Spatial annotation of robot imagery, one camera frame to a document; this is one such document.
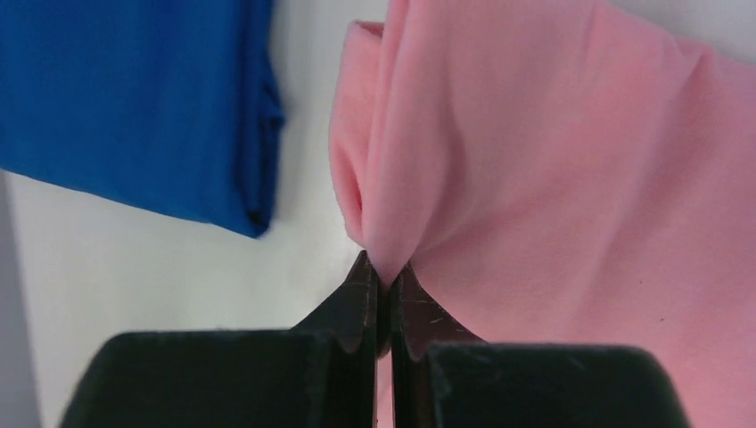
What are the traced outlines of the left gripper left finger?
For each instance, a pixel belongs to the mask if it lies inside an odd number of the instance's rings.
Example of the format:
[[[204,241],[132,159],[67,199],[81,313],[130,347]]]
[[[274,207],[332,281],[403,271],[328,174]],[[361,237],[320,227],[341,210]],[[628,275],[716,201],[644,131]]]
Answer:
[[[64,427],[372,427],[377,288],[360,253],[286,330],[126,332],[94,354]]]

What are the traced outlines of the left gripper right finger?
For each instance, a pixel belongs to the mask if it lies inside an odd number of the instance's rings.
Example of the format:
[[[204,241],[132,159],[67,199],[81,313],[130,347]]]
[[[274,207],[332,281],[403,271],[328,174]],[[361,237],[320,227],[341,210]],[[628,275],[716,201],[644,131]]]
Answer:
[[[628,346],[489,343],[404,268],[390,288],[397,427],[686,427],[662,366]]]

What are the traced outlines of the light pink t-shirt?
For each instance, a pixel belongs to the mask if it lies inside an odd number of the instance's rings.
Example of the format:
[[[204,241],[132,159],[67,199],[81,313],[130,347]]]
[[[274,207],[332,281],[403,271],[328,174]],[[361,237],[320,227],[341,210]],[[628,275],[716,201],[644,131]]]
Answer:
[[[349,25],[336,198],[491,342],[651,351],[755,424],[755,68],[605,1],[393,1]]]

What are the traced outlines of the folded blue t-shirt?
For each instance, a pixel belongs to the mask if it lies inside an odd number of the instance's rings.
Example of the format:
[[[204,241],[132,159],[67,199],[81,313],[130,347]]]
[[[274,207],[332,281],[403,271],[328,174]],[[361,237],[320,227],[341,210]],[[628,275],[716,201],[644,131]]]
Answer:
[[[1,167],[257,238],[284,111],[271,1],[4,1]]]

